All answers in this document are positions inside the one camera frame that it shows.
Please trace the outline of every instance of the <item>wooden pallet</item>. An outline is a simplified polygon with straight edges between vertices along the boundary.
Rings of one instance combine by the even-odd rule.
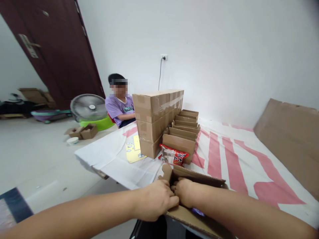
[[[29,118],[28,115],[24,115],[24,114],[4,114],[4,115],[0,115],[0,119],[3,120],[7,120],[9,118]]]

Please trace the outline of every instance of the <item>black hair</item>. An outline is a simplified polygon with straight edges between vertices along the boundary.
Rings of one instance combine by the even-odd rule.
[[[109,75],[109,84],[110,85],[127,85],[127,80],[124,76],[114,73]]]

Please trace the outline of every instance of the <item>white bowl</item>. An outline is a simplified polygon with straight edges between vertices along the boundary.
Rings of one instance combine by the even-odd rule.
[[[72,138],[69,138],[67,141],[66,141],[69,145],[75,145],[79,142],[79,138],[78,137],[72,137]]]

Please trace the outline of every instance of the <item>dark brown door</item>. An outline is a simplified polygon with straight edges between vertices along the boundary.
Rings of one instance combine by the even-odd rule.
[[[0,0],[0,13],[61,109],[80,94],[105,97],[77,2]]]

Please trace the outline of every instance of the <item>white tile floor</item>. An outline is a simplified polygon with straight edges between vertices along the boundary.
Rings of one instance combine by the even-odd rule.
[[[64,132],[78,123],[72,118],[44,124],[29,119],[0,120],[0,195],[17,187],[34,213],[79,197],[126,190],[112,179],[85,170],[74,151],[113,132],[116,126],[75,146]],[[129,238],[131,220],[96,238]]]

